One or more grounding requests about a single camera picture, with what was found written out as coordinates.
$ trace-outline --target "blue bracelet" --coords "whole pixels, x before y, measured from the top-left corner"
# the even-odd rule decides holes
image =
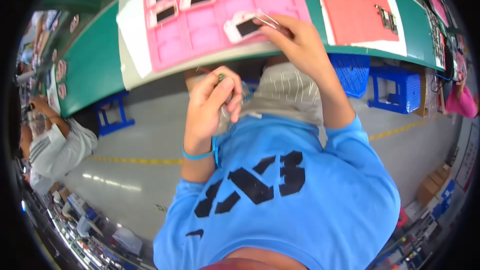
[[[207,153],[204,153],[204,154],[201,154],[201,155],[190,155],[190,154],[185,152],[185,147],[182,148],[182,151],[183,151],[183,156],[184,157],[186,157],[189,160],[194,160],[194,161],[205,159],[207,156],[212,155],[214,153],[214,150],[212,150],[211,152],[207,152]]]

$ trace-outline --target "green table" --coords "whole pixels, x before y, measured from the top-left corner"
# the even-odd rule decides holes
[[[375,49],[328,45],[320,1],[305,1],[327,52],[387,57],[442,70],[435,66],[427,15],[414,0],[396,0],[404,27],[407,57]],[[67,117],[125,89],[120,70],[117,12],[117,2],[104,9],[65,53],[67,97],[60,99],[62,116]]]

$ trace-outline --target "pink tray on workbench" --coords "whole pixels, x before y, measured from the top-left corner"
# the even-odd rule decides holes
[[[153,72],[237,46],[227,38],[224,24],[239,11],[260,10],[265,14],[283,14],[311,22],[305,0],[213,0],[189,9],[182,9],[181,3],[182,0],[143,0]],[[176,15],[157,22],[157,13],[165,9],[175,10]],[[265,40],[256,35],[239,44]]]

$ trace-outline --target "blue stool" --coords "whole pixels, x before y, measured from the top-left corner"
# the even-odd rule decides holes
[[[420,107],[420,75],[407,69],[385,65],[370,67],[370,76],[373,78],[374,100],[368,101],[369,107],[392,111],[400,114],[409,114]],[[378,78],[394,81],[395,94],[388,94],[387,101],[378,100]]]
[[[345,94],[361,98],[367,91],[370,57],[360,54],[330,53],[328,58]]]
[[[127,96],[128,92],[127,91],[122,91],[117,94],[113,94],[111,96],[108,96],[99,102],[95,103],[95,111],[96,111],[96,117],[98,120],[98,126],[100,127],[100,133],[99,137],[106,136],[114,131],[135,125],[135,119],[131,119],[127,121],[127,118],[125,117],[125,110],[123,109],[123,97]],[[105,113],[105,110],[103,110],[101,107],[107,104],[112,104],[115,101],[118,101],[118,109],[120,111],[120,117],[121,117],[121,122],[120,123],[109,123],[107,119],[107,114]],[[102,125],[102,121],[100,120],[99,112],[102,112],[103,115],[103,121],[105,122],[105,125]]]

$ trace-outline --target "neck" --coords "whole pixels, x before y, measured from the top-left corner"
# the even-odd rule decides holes
[[[253,247],[242,247],[230,252],[226,257],[260,261],[278,270],[307,270],[301,262],[275,251]]]

